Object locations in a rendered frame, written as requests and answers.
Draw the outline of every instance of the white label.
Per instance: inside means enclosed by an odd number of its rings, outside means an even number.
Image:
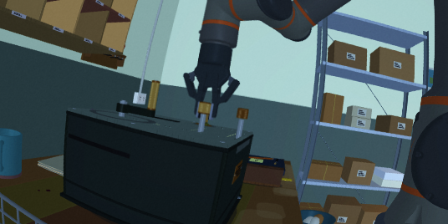
[[[365,127],[365,120],[356,120],[356,125],[359,127]]]
[[[53,30],[54,30],[54,31],[57,31],[57,32],[61,32],[61,33],[63,33],[63,32],[64,32],[64,30],[63,30],[63,29],[61,29],[61,28],[58,28],[58,27],[56,27],[56,26],[53,26]]]
[[[98,4],[101,5],[101,6],[104,6],[104,3],[102,3],[102,2],[99,1],[99,0],[96,0],[95,2],[98,3]]]
[[[15,16],[17,16],[17,17],[20,17],[20,18],[22,18],[22,19],[26,19],[26,18],[27,18],[26,15],[24,15],[24,14],[22,14],[22,13],[19,13],[19,12],[15,12],[14,10],[13,10],[13,12],[12,12],[11,14],[12,14],[12,15],[15,15]]]
[[[366,173],[367,173],[367,171],[358,170],[358,174],[356,174],[356,176],[365,177]]]
[[[367,110],[366,109],[358,109],[358,115],[367,116]]]
[[[353,54],[353,53],[347,53],[347,59],[355,61],[356,60],[356,55]]]
[[[394,68],[401,69],[401,63],[394,61]]]
[[[338,217],[338,221],[336,221],[337,223],[347,223],[347,219],[349,219],[348,217],[342,217],[339,216]]]
[[[401,122],[399,122],[399,123],[398,123],[398,127],[397,127],[397,129],[399,129],[399,130],[405,130],[405,129],[406,129],[406,123],[401,123]]]

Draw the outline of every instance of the shelving unit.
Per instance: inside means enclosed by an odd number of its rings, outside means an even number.
[[[132,17],[136,4],[137,0],[0,0],[0,28],[80,53],[123,55],[130,27],[126,16]]]
[[[417,84],[402,79],[391,78],[381,74],[370,73],[360,69],[353,69],[343,65],[327,62],[328,50],[328,29],[338,30],[340,32],[350,33],[363,38],[373,39],[381,43],[388,43],[394,46],[405,48],[406,53],[410,53],[410,48],[416,44],[424,42],[424,65],[423,80],[427,81],[428,61],[429,61],[429,42],[428,32],[423,35],[412,33],[403,29],[394,28],[382,23],[357,18],[344,13],[332,13],[318,24],[318,52],[316,58],[316,72],[314,76],[313,103],[310,112],[310,121],[308,125],[307,139],[303,150],[302,160],[299,166],[298,177],[296,179],[296,188],[298,190],[298,201],[302,200],[303,191],[306,185],[310,186],[330,186],[348,189],[361,189],[370,191],[386,191],[383,204],[387,205],[390,192],[398,192],[400,189],[381,187],[374,182],[370,186],[347,184],[341,179],[340,182],[318,181],[308,179],[309,168],[313,159],[316,139],[318,137],[319,126],[332,127],[341,130],[358,131],[365,134],[382,135],[398,138],[395,151],[395,159],[392,169],[396,170],[400,158],[400,149],[402,140],[411,140],[411,137],[405,135],[396,135],[391,133],[379,132],[375,130],[362,130],[344,125],[335,125],[320,122],[320,115],[323,103],[323,91],[326,75],[332,75],[339,78],[351,79],[366,84],[373,84],[387,89],[394,89],[404,93],[403,109],[401,117],[406,117],[408,94],[409,92],[422,90],[422,94],[428,90],[425,84]]]

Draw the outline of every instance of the brass cylinder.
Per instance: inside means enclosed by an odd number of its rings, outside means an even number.
[[[200,102],[199,103],[199,108],[198,108],[197,112],[199,114],[209,115],[210,114],[210,109],[211,109],[211,103]]]
[[[160,81],[152,80],[150,100],[148,101],[148,109],[155,110],[157,106],[157,97],[159,96]]]
[[[237,118],[247,120],[248,116],[249,116],[249,109],[242,109],[242,108],[238,109]]]

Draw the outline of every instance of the box label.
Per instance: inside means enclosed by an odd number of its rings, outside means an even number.
[[[263,163],[263,159],[251,158],[251,159],[249,159],[249,161],[252,163],[259,163],[259,164]]]
[[[17,16],[17,17],[19,17],[19,18],[22,18],[22,19],[26,19],[26,18],[27,18],[26,15],[24,15],[24,14],[22,14],[22,13],[19,13],[19,12],[15,12],[14,10],[11,12],[11,14],[12,14],[12,15],[15,15],[15,16]]]
[[[367,110],[366,109],[358,109],[358,115],[367,116]]]
[[[347,52],[347,59],[355,61],[356,60],[356,55],[353,54],[353,53]]]
[[[63,29],[61,29],[61,28],[58,28],[58,27],[56,27],[56,26],[53,26],[53,30],[54,30],[54,31],[57,31],[57,32],[61,32],[61,33],[63,33],[63,32],[64,32],[64,30],[63,30]]]
[[[104,3],[102,3],[102,2],[99,1],[99,0],[95,0],[95,2],[98,3],[98,4],[101,5],[101,6],[104,6]]]
[[[399,130],[405,130],[405,129],[406,129],[406,123],[399,122],[399,123],[398,123],[398,127],[397,127],[397,129],[399,129]]]
[[[337,223],[347,223],[347,219],[349,219],[348,217],[342,217],[339,216],[338,217],[338,221],[336,221]]]
[[[242,160],[235,166],[235,172],[233,173],[233,181],[232,184],[235,183],[235,181],[238,179],[238,177],[241,174],[242,169]]]
[[[394,61],[394,68],[401,69],[401,63]]]
[[[367,173],[367,171],[358,170],[358,173],[356,174],[356,176],[365,177],[366,173]]]
[[[356,120],[356,125],[365,128],[365,120]]]

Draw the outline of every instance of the metal peg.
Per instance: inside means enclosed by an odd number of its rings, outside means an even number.
[[[128,102],[127,102],[126,100],[121,100],[121,101],[120,101],[120,104],[128,104]],[[121,113],[121,112],[119,112],[119,113],[118,113],[118,116],[119,116],[119,117],[125,117],[125,113]]]
[[[238,120],[238,127],[237,127],[237,137],[236,139],[240,138],[242,135],[242,127],[244,126],[244,120],[247,120],[247,117],[249,116],[249,109],[242,109],[239,108],[237,111],[237,118]]]
[[[199,127],[197,129],[197,132],[201,133],[204,132],[204,129],[206,128],[206,122],[208,121],[208,115],[210,114],[210,108],[211,103],[208,102],[200,102],[197,112],[201,115],[201,118],[199,119]]]

